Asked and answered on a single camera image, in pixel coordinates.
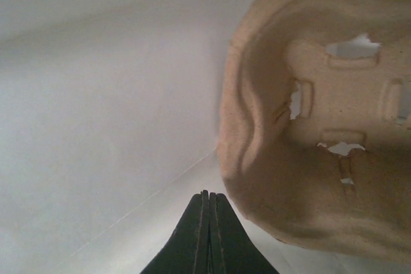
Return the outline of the light blue paper bag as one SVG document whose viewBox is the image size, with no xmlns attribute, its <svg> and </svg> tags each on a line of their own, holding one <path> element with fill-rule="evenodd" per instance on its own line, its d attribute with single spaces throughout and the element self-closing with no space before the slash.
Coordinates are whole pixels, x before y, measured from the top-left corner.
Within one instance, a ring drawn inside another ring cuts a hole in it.
<svg viewBox="0 0 411 274">
<path fill-rule="evenodd" d="M 139 273 L 203 190 L 281 273 L 410 272 L 284 243 L 229 196 L 225 66 L 254 1 L 151 0 L 1 43 L 2 273 Z"/>
</svg>

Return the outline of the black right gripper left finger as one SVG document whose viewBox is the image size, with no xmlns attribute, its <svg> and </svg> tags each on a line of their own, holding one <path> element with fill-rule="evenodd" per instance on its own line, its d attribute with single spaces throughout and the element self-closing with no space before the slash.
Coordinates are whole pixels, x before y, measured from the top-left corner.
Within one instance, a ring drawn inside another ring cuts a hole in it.
<svg viewBox="0 0 411 274">
<path fill-rule="evenodd" d="M 207 273 L 209 193 L 194 194 L 172 235 L 143 273 Z"/>
</svg>

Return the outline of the single brown cup carrier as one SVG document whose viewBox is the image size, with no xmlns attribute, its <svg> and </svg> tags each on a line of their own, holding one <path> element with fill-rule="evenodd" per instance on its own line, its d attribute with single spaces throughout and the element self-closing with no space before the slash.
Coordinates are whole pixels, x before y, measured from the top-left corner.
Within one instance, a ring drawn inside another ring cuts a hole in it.
<svg viewBox="0 0 411 274">
<path fill-rule="evenodd" d="M 410 0 L 255 0 L 229 47 L 218 157 L 295 246 L 410 262 Z"/>
</svg>

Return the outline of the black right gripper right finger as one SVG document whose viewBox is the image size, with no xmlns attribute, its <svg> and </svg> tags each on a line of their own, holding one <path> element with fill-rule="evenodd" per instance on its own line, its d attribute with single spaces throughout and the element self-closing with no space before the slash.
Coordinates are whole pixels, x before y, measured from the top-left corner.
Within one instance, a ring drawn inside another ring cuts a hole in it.
<svg viewBox="0 0 411 274">
<path fill-rule="evenodd" d="M 227 197 L 211 193 L 209 201 L 210 272 L 277 273 L 250 240 Z"/>
</svg>

